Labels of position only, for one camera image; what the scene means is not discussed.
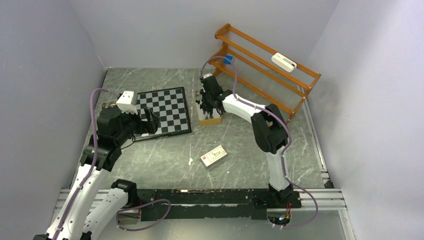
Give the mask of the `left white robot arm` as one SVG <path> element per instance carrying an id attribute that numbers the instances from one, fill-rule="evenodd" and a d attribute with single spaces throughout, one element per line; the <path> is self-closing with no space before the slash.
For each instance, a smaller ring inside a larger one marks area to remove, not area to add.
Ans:
<path id="1" fill-rule="evenodd" d="M 100 184 L 122 154 L 122 145 L 134 135 L 158 130 L 160 118 L 149 108 L 144 113 L 146 119 L 133 105 L 113 105 L 92 117 L 92 135 L 69 195 L 46 232 L 35 235 L 35 240 L 95 240 L 119 210 L 141 205 L 136 183 L 118 179 L 100 204 L 91 209 Z"/>

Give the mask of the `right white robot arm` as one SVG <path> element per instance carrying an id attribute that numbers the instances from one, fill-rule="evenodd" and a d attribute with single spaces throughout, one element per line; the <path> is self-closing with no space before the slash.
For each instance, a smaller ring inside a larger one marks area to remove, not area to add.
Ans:
<path id="1" fill-rule="evenodd" d="M 262 105 L 251 102 L 231 90 L 224 91 L 217 79 L 206 74 L 200 77 L 203 109 L 226 112 L 248 121 L 257 146 L 265 153 L 269 167 L 270 202 L 282 207 L 293 192 L 288 180 L 285 151 L 289 144 L 287 125 L 275 104 Z"/>

